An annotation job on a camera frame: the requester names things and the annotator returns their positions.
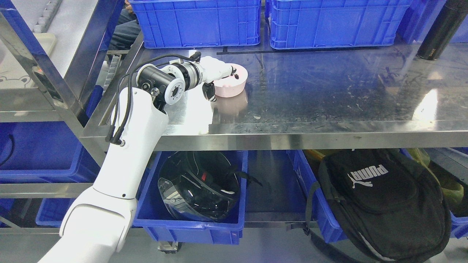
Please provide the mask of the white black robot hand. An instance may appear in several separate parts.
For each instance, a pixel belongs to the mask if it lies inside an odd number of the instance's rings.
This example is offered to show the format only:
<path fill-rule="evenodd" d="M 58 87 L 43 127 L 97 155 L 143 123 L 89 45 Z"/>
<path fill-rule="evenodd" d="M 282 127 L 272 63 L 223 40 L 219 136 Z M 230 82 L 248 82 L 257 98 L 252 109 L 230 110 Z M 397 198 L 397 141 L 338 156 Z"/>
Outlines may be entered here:
<path fill-rule="evenodd" d="M 239 79 L 236 68 L 211 56 L 202 57 L 198 62 L 198 67 L 201 72 L 199 84 L 202 85 L 204 98 L 210 102 L 216 101 L 214 81 L 230 76 Z"/>

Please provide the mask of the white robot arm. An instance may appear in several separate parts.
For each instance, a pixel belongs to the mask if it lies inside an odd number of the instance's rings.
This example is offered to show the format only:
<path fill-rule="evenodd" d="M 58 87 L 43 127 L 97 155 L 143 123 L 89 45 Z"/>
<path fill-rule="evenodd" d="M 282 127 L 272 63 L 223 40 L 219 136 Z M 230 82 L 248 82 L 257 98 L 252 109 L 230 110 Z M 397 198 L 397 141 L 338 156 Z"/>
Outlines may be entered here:
<path fill-rule="evenodd" d="M 136 193 L 147 163 L 167 127 L 166 105 L 185 91 L 229 76 L 233 69 L 200 52 L 175 57 L 161 69 L 145 61 L 128 73 L 117 97 L 106 157 L 91 187 L 69 207 L 60 239 L 41 263 L 107 263 L 122 250 L 135 218 Z"/>

